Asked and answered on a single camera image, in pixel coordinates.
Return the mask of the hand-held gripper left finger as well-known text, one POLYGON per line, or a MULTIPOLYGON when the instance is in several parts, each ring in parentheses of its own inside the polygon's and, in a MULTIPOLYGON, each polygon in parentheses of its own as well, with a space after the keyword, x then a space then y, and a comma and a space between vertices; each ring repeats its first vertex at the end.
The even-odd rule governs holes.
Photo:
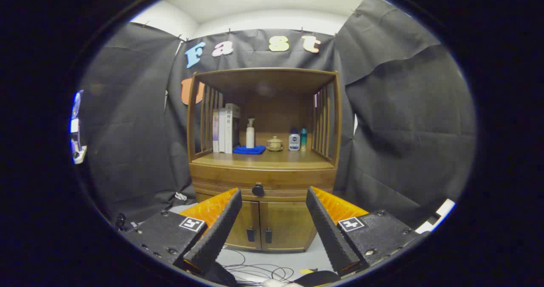
POLYGON ((215 262, 242 207, 233 188, 176 213, 163 210, 143 223, 129 223, 124 237, 148 256, 204 275, 215 262))

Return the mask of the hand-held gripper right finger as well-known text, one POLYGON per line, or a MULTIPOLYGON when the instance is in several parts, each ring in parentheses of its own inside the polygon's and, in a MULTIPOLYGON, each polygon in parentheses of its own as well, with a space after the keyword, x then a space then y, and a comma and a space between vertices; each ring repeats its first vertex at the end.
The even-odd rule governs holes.
POLYGON ((367 211, 314 186, 307 190, 306 205, 339 276, 382 264, 429 236, 387 210, 367 211))

